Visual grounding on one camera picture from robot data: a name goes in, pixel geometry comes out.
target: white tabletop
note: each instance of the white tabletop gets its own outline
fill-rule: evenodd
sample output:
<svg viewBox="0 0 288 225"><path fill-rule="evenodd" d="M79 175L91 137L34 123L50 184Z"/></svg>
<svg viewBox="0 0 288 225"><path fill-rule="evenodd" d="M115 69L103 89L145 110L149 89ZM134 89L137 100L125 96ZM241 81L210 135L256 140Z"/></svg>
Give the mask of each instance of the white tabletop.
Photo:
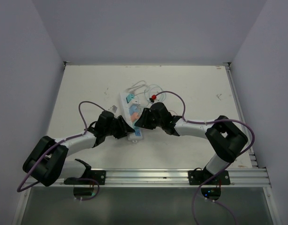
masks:
<svg viewBox="0 0 288 225"><path fill-rule="evenodd" d="M186 103L189 120L216 119L225 115L239 119L233 93L224 67L216 66L67 66L57 97L48 135L66 137L83 131L78 113L81 101L93 101L105 109L119 107L119 93L140 80L174 91ZM145 105L143 95L139 95ZM182 114L181 101L167 94L168 110ZM87 124L98 119L101 109L84 104ZM163 130L143 130L138 143L126 138L106 141L93 149L68 157L79 158L93 168L196 168L204 167L214 150L206 139L192 136L170 136ZM230 168L251 168L248 153L240 156Z"/></svg>

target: white device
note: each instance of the white device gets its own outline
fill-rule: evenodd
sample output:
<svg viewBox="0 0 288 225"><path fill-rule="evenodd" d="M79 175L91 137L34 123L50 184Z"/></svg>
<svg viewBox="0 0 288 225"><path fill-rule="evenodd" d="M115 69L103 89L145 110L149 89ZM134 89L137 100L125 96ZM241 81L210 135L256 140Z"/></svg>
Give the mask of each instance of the white device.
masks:
<svg viewBox="0 0 288 225"><path fill-rule="evenodd" d="M135 122L140 118L140 101L131 93L121 92L119 94L119 102L122 117L135 130L134 133L127 135L127 139L133 143L137 143L143 139L142 129L135 126Z"/></svg>

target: gray wall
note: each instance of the gray wall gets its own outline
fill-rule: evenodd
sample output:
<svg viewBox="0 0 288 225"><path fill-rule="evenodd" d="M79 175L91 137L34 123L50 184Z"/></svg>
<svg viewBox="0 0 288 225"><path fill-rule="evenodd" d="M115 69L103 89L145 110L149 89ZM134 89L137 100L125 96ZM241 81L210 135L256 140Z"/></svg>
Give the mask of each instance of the gray wall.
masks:
<svg viewBox="0 0 288 225"><path fill-rule="evenodd" d="M288 224L288 0L268 0L232 63L254 150Z"/></svg>
<svg viewBox="0 0 288 225"><path fill-rule="evenodd" d="M11 224L24 160L44 135L62 78L30 0L0 0L0 225Z"/></svg>
<svg viewBox="0 0 288 225"><path fill-rule="evenodd" d="M265 0L33 0L61 57L84 64L231 62Z"/></svg>

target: purple cable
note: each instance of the purple cable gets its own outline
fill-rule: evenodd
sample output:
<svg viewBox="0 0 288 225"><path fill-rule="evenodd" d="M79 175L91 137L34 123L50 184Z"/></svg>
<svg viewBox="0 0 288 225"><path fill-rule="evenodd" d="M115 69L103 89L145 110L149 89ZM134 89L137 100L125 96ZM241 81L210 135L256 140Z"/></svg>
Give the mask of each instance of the purple cable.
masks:
<svg viewBox="0 0 288 225"><path fill-rule="evenodd" d="M81 201L92 200L93 198L95 198L98 195L100 187L99 187L99 183L96 180L93 180L93 179L90 179L90 178L77 178L76 180L92 181L93 183L95 183L97 185L97 192L96 192L95 195L91 196L90 198L84 198L84 199L80 198L79 200L81 200Z"/></svg>
<svg viewBox="0 0 288 225"><path fill-rule="evenodd" d="M35 168L37 167L37 165L39 165L39 163L45 158L46 155L48 155L56 146L62 144L63 142L67 141L67 140L71 140L71 139L74 139L74 138L77 138L77 137L81 137L83 136L85 133L87 133L87 123L83 117L83 114L82 114L82 111L80 109L80 106L83 104L83 103L90 103L90 104L93 104L93 105L96 105L97 107L99 107L100 109L102 109L103 111L105 111L104 108L102 108L101 106L99 106L98 104L94 103L94 102L90 102L90 101L83 101L81 102L79 105L78 105L78 111L79 111L79 114L83 120L83 123L84 123L84 126L85 126L85 130L84 130L84 133L83 134L79 134L79 135L73 135L73 136L70 136L70 137L67 137L66 139L64 140L61 140L59 142L57 142L56 144L54 144L53 146L51 146L49 149L47 149L46 152L43 153L43 155L36 161L36 163L33 165L33 167L28 171L28 173L25 175L24 179L22 180L22 182L19 184L18 188L17 188L17 192L22 192L22 191L25 191L29 188L31 188L32 186L36 185L39 183L39 181L35 182L35 183L32 183L30 185L28 185L27 187L23 187L24 183L27 181L27 179L29 178L29 176L31 175L31 173L35 170Z"/></svg>
<svg viewBox="0 0 288 225"><path fill-rule="evenodd" d="M156 94L156 96L162 94L162 93L170 93L170 94L173 94L175 96L177 96L181 101L182 101L182 104L183 104L183 112L182 112L182 119L184 121L186 121L187 123L192 123L192 124L214 124L214 123L220 123L220 122L235 122L235 123L239 123L243 126L245 126L250 132L251 132L251 143L247 146L247 148L245 148L243 151L240 152L239 156L242 155L243 153L245 153L246 151L248 151L253 143L255 142L255 134L252 130L252 128L250 126L248 126L247 124L241 122L241 121L238 121L238 120L233 120L233 119L223 119L223 120L214 120L214 121L209 121L209 122L198 122L198 121L190 121L190 120L186 120L185 119L185 113L186 113L186 104L184 102L184 100L182 99L182 97L180 97L178 94L172 92L172 91L161 91L159 93ZM222 170L220 170L218 173L216 173L215 175L213 175L212 177L210 177L209 179L207 179L205 182L203 182L201 185L199 185L197 191L195 192L193 198L192 198L192 214L193 214L193 218L195 220L195 222L197 223L197 225L199 225L200 223L198 222L197 218L196 218L196 215L195 215L195 209L194 209L194 203L195 203L195 199L196 199L196 196L200 190L200 188L205 185L206 183L208 183L209 181L211 181L212 179L214 179L215 177L217 177L220 173L222 173L223 171L225 171L231 164L229 163L226 167L224 167ZM233 214L232 210L229 209L227 206L225 206L224 204L220 203L220 202L216 202L217 204L221 205L222 207L224 207L225 209L227 209L230 214L233 216L234 220L235 220L235 224L238 225L238 222L235 218L235 215Z"/></svg>

